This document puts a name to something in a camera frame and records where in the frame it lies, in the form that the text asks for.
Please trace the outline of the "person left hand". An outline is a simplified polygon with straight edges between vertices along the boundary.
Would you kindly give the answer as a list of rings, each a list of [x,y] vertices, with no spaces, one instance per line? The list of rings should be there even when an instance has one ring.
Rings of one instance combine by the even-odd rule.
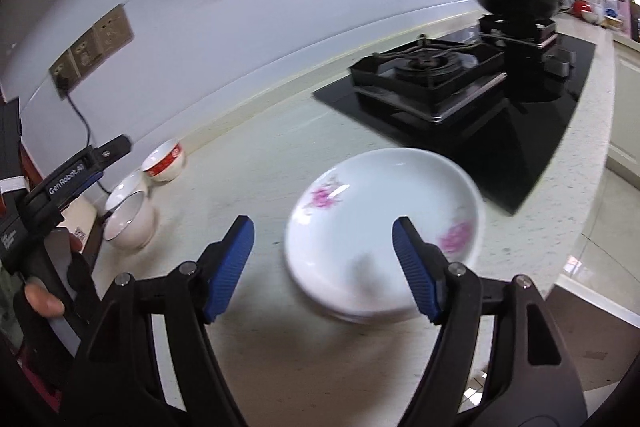
[[[24,293],[32,309],[46,319],[62,317],[65,312],[63,301],[51,294],[39,277],[29,277],[25,283]]]

